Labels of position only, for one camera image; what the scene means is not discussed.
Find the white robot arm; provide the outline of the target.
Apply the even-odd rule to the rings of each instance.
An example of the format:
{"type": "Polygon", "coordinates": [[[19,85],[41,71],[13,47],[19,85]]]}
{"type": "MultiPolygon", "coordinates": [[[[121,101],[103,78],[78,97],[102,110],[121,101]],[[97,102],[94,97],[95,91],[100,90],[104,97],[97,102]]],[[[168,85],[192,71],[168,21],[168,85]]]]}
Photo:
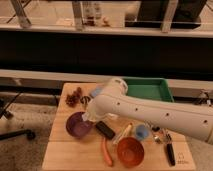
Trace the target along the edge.
{"type": "Polygon", "coordinates": [[[83,120],[95,122],[111,113],[213,144],[213,108],[135,98],[127,90],[123,79],[110,79],[88,103],[83,120]]]}

